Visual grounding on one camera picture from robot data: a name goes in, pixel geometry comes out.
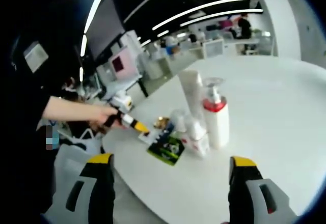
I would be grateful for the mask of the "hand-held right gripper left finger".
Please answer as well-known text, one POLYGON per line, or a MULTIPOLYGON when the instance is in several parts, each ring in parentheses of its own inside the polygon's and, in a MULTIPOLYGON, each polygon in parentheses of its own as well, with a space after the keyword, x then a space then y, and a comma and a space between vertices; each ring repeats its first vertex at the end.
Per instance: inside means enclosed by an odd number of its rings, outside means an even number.
POLYGON ((49 223, 113 223, 114 181, 114 155, 92 156, 79 174, 56 186, 45 218, 49 223))

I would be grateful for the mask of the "person's left hand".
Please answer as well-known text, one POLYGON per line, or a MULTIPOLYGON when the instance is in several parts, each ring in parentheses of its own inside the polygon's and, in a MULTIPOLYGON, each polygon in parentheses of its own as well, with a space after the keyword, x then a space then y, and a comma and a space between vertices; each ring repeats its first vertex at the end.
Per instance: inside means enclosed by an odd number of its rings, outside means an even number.
POLYGON ((97 122, 106 128, 124 128, 121 121, 121 112, 111 106, 97 106, 97 122))

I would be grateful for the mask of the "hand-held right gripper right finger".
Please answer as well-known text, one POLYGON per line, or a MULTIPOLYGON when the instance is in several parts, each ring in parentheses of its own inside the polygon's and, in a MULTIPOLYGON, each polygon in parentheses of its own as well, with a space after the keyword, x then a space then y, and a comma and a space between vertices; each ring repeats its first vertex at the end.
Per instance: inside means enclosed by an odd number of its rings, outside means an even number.
POLYGON ((229 169, 229 223, 294 223, 288 195, 263 178, 251 159, 232 156, 229 169))

